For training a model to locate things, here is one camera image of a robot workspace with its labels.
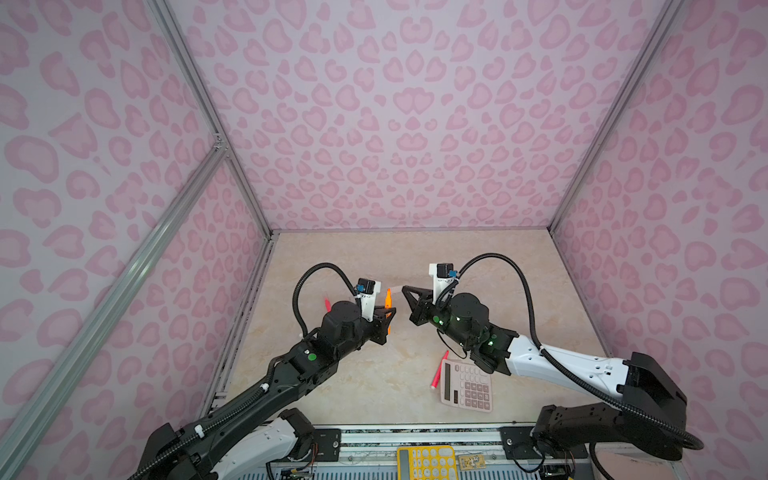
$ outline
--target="red marker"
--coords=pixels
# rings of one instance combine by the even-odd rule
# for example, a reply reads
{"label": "red marker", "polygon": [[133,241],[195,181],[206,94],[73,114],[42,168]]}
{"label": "red marker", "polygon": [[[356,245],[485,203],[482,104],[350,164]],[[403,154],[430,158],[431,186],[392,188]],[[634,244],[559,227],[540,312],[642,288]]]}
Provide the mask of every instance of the red marker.
{"label": "red marker", "polygon": [[445,355],[442,356],[440,359],[440,364],[437,365],[437,373],[435,374],[435,378],[432,379],[432,384],[429,386],[430,389],[436,389],[437,385],[440,384],[440,372],[442,371],[442,361],[448,358],[448,350],[445,351]]}

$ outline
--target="yellow calculator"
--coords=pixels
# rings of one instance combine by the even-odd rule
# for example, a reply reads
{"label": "yellow calculator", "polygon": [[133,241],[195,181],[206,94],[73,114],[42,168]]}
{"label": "yellow calculator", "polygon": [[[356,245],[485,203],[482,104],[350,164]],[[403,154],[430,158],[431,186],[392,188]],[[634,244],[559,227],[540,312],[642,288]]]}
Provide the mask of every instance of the yellow calculator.
{"label": "yellow calculator", "polygon": [[458,480],[453,447],[400,447],[397,449],[397,480]]}

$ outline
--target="pink leopard print wall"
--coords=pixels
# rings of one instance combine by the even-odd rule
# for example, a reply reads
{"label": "pink leopard print wall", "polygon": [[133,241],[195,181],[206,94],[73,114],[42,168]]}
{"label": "pink leopard print wall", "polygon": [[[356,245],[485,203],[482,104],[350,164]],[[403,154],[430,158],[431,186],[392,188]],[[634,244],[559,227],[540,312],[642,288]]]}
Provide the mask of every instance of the pink leopard print wall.
{"label": "pink leopard print wall", "polygon": [[661,0],[174,0],[270,225],[547,225]]}
{"label": "pink leopard print wall", "polygon": [[765,2],[691,5],[556,236],[613,354],[688,395],[692,480],[768,472],[766,25]]}
{"label": "pink leopard print wall", "polygon": [[141,0],[0,5],[0,435],[212,138]]}
{"label": "pink leopard print wall", "polygon": [[126,478],[195,420],[261,241],[223,165],[19,478]]}

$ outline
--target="calculator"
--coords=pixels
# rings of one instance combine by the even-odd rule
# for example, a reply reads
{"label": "calculator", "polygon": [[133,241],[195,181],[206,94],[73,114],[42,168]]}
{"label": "calculator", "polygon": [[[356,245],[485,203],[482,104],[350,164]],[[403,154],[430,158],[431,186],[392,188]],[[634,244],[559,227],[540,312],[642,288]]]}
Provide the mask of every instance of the calculator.
{"label": "calculator", "polygon": [[493,410],[491,376],[474,363],[445,359],[441,364],[440,402],[459,409]]}
{"label": "calculator", "polygon": [[400,447],[397,449],[397,480],[458,480],[453,447]]}

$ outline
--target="orange marker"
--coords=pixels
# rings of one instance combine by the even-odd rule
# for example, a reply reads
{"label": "orange marker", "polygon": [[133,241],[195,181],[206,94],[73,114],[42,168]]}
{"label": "orange marker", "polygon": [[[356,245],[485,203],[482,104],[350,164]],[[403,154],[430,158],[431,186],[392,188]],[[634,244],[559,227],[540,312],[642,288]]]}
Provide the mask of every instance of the orange marker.
{"label": "orange marker", "polygon": [[[392,291],[390,289],[386,289],[386,300],[384,300],[384,308],[392,308]],[[386,331],[387,335],[390,333],[392,333],[392,325],[390,325]]]}

